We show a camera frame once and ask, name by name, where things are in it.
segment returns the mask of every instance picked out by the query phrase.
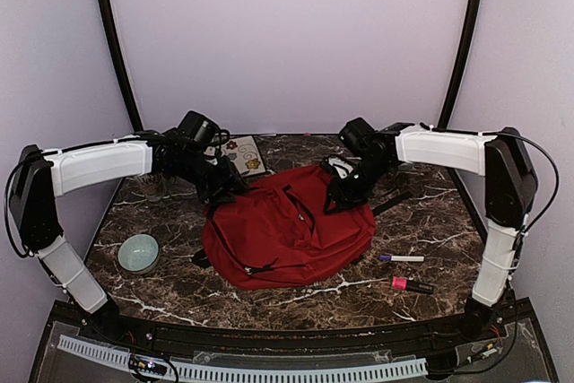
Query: brown marble surface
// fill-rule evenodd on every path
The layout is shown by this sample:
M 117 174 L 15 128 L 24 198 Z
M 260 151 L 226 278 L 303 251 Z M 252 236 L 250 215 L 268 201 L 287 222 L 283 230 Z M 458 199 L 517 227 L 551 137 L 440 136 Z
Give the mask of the brown marble surface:
M 334 136 L 258 137 L 266 166 L 287 170 L 331 153 L 349 156 Z M 378 230 L 361 262 L 305 288 L 242 291 L 191 257 L 202 248 L 203 206 L 183 180 L 158 203 L 144 199 L 128 178 L 107 215 L 87 266 L 122 314 L 170 323 L 242 329 L 341 329 L 439 318 L 463 311 L 483 244 L 443 169 L 406 166 L 376 187 L 371 205 L 410 190 L 413 197 L 377 217 Z M 136 233 L 161 247 L 146 275 L 119 267 L 117 251 Z M 425 256 L 424 263 L 384 263 L 380 255 Z M 433 295 L 394 291 L 393 276 L 435 286 Z

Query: white wall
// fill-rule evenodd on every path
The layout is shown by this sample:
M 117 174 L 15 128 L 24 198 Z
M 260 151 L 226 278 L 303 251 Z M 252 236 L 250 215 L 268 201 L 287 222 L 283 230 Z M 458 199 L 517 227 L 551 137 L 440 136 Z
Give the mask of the white wall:
M 0 0 L 0 53 L 3 190 L 26 144 L 62 147 L 129 133 L 96 0 Z M 58 202 L 60 222 L 80 253 L 114 187 Z M 27 381 L 57 292 L 38 262 L 16 257 L 0 228 L 0 363 L 11 381 Z
M 439 116 L 466 0 L 113 0 L 146 127 L 238 133 Z
M 564 381 L 574 375 L 573 71 L 572 0 L 483 0 L 452 122 L 478 130 L 516 126 L 560 167 L 558 199 L 527 237 L 515 285 L 534 303 Z M 535 150 L 530 153 L 540 176 L 540 208 L 552 190 L 552 171 Z M 483 208 L 483 183 L 466 182 Z

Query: bowl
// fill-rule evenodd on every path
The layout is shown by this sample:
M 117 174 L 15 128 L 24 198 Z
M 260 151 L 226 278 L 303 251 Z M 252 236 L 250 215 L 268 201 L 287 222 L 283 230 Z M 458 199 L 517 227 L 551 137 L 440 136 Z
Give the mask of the bowl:
M 159 257 L 158 242 L 154 237 L 145 234 L 126 239 L 117 253 L 121 267 L 132 274 L 149 273 L 158 264 Z

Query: red bag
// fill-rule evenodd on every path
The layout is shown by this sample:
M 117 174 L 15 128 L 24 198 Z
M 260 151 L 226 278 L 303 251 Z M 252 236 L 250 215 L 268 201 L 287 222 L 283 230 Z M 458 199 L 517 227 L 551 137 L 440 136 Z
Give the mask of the red bag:
M 375 217 L 367 205 L 326 215 L 330 179 L 318 166 L 287 170 L 208 209 L 203 240 L 213 268 L 234 286 L 269 289 L 324 280 L 358 259 Z

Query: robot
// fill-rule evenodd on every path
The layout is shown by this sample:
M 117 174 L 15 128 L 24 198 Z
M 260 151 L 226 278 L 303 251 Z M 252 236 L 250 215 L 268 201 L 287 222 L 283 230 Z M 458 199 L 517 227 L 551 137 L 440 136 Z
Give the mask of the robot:
M 189 111 L 164 134 L 144 131 L 105 143 L 63 150 L 23 149 L 4 194 L 20 233 L 21 257 L 36 257 L 49 276 L 70 295 L 90 321 L 110 338 L 125 333 L 117 304 L 98 284 L 65 238 L 55 199 L 81 187 L 150 173 L 180 177 L 196 186 L 201 202 L 221 204 L 248 191 L 235 165 L 216 152 L 204 154 L 222 130 L 209 118 Z M 516 129 L 475 134 L 395 123 L 375 130 L 364 119 L 348 122 L 340 141 L 360 158 L 349 170 L 327 158 L 333 179 L 328 197 L 336 211 L 364 205 L 381 176 L 401 163 L 429 163 L 485 177 L 488 236 L 481 269 L 465 305 L 459 330 L 476 338 L 501 301 L 517 267 L 527 216 L 538 181 Z M 7 221 L 7 209 L 4 208 Z

